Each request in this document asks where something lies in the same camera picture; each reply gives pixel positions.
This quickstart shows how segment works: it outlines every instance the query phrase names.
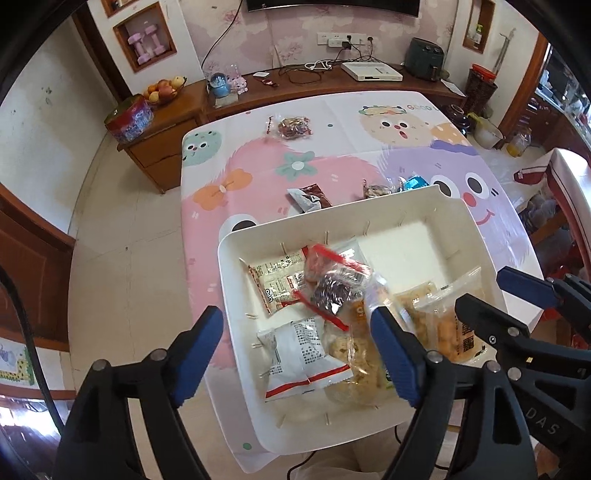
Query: snack package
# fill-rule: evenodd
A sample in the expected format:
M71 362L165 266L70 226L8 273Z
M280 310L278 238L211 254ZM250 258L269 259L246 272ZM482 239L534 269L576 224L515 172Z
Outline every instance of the snack package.
M382 197L384 195L390 195L391 193L397 193L402 190L404 185L404 178L399 177L396 182L393 182L390 179L386 179L388 184L387 185L368 185L367 180L363 180L363 198L375 198L375 197Z
M311 281L312 286L294 292L295 297L312 311L343 331L347 331L348 327L337 316L340 308L363 297L363 290L371 276L371 268L348 255L354 253L347 251L339 255L325 245L312 246L304 272L304 278Z
M248 266L268 314L299 301L294 292L305 285L304 265L307 251L307 247L300 248L277 261L255 267Z
M402 330L416 335L416 326L405 308L406 305L400 302L397 295L390 293L386 279L377 272L374 272L369 279L364 292L364 301L368 321L376 308L386 307Z
M349 330L326 324L324 344L330 355L351 367L353 377L327 387L326 395L338 403L376 405L394 386L371 338L363 300L348 303L340 317Z
M267 121L267 135L292 139L311 135L310 119L305 116L284 118L282 115L270 116Z
M466 293L485 300L480 267L414 303L415 309L425 314L428 336L426 348L438 350L455 363L472 360L485 348L484 342L474 335L474 331L457 319L456 300Z
M299 205L303 213L332 207L332 204L328 201L324 192L320 190L317 183L302 189L287 189L287 193Z
M323 327L324 320L316 317L258 333L271 356L265 401L328 387L353 376L349 365L322 347Z
M418 299L425 297L436 290L437 287L430 281L395 295L396 300L402 305L402 308L408 313L413 322L414 334L425 348L429 348L427 315L424 312L419 312L415 308L415 303Z

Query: dining table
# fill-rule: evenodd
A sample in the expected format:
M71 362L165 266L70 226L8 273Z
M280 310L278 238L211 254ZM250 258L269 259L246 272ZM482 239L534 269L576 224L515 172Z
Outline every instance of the dining table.
M278 124L290 118L305 119L309 130L284 138ZM499 181L470 142L418 92L335 93L264 106L188 132L182 156L181 225L194 322L208 305L223 311L219 242L237 229L300 215L287 189L312 184L332 205L340 205L362 199L364 182L395 186L401 178L419 175L466 203L497 271L508 265L542 278ZM504 297L508 313L532 331L541 310ZM227 325L205 380L241 468L253 473L275 459L252 427Z

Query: blue gripper pad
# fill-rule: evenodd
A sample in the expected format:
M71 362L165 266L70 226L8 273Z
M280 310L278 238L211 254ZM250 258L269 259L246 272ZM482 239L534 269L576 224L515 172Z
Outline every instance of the blue gripper pad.
M370 326L371 336L388 369L396 393L400 398L407 400L411 407L416 408L421 395L415 363L410 359L379 309L372 313Z
M499 288L541 309L556 308L560 299L552 284L511 267L504 267L496 275Z
M223 314L217 307L209 306L193 328L180 333L168 349L168 364L174 377L169 395L175 408L195 395L222 333Z

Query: television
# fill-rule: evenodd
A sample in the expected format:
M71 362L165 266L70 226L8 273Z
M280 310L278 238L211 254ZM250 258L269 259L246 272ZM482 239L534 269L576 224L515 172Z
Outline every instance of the television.
M371 7L418 17L421 0L246 0L248 11L264 8L294 7L296 5L350 5Z

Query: cartoon eye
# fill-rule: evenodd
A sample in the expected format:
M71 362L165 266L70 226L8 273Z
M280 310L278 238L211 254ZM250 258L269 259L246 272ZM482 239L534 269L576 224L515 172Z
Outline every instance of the cartoon eye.
M231 232L255 225L258 225L258 222L252 215L248 215L247 213L232 215L230 218L226 219L220 227L219 241L221 242L223 238Z
M478 198L486 200L491 194L488 185L482 177L474 172L466 173L466 184Z
M460 191L457 189L456 184L444 175L435 175L430 183L431 185L439 185L442 194L453 199L460 198Z

